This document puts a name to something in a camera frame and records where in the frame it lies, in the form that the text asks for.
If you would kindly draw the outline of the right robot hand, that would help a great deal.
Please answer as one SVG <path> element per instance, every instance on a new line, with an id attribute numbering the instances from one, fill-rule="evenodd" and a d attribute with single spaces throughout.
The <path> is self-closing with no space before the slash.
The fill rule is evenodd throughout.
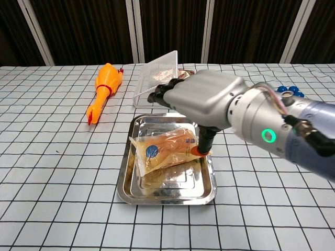
<path id="1" fill-rule="evenodd" d="M 247 89 L 242 77 L 200 70 L 186 79 L 174 78 L 168 84 L 158 85 L 147 101 L 173 109 L 195 122 L 199 127 L 198 145 L 191 152 L 204 156 L 211 150 L 215 135 L 231 127 L 228 108 Z"/>

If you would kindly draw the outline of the packaged bread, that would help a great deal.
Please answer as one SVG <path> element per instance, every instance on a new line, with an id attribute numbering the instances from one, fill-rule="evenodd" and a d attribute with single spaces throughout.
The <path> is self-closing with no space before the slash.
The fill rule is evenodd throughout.
<path id="1" fill-rule="evenodd" d="M 135 164 L 140 176 L 199 159 L 211 153 L 201 153 L 198 137 L 187 128 L 178 128 L 156 136 L 129 138 L 136 148 Z"/>

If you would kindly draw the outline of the stainless steel tray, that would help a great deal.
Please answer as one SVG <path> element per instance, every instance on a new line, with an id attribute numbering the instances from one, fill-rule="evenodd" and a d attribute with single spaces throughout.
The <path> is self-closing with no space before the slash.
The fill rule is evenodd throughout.
<path id="1" fill-rule="evenodd" d="M 178 113 L 140 115 L 133 119 L 129 138 L 156 136 L 186 128 L 197 134 L 197 124 Z M 217 193 L 217 183 L 210 156 L 155 170 L 141 176 L 136 163 L 136 148 L 127 140 L 117 191 L 129 204 L 207 204 Z"/>

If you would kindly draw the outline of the red and white snack packet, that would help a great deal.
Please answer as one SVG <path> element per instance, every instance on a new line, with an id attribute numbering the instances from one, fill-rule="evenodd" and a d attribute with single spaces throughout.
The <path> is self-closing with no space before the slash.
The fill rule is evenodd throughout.
<path id="1" fill-rule="evenodd" d="M 153 75 L 153 79 L 158 82 L 168 83 L 173 78 L 185 79 L 194 74 L 195 72 L 192 70 L 178 69 L 176 71 L 174 69 L 169 69 L 158 71 Z"/>

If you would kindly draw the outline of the clear plastic container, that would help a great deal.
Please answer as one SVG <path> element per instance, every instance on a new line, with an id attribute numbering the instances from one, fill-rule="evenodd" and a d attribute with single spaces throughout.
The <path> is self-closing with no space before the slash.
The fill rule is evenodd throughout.
<path id="1" fill-rule="evenodd" d="M 158 85 L 168 84 L 171 79 L 178 77 L 177 64 L 177 50 L 144 64 L 137 80 L 133 106 L 137 109 L 166 109 L 157 103 L 149 103 L 147 98 Z"/>

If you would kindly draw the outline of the orange rubber chicken toy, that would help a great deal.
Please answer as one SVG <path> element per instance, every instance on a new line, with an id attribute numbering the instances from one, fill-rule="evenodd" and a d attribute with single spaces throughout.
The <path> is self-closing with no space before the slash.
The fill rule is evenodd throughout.
<path id="1" fill-rule="evenodd" d="M 106 100 L 113 96 L 122 83 L 124 69 L 116 69 L 106 63 L 98 72 L 95 80 L 96 99 L 86 111 L 88 125 L 97 124 Z"/>

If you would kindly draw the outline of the white checkered tablecloth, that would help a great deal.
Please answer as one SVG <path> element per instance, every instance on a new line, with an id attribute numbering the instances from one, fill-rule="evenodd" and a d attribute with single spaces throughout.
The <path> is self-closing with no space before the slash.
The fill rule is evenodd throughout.
<path id="1" fill-rule="evenodd" d="M 116 191 L 140 65 L 96 126 L 97 65 L 0 66 L 0 251 L 335 251 L 335 183 L 215 137 L 204 206 L 135 206 Z"/>

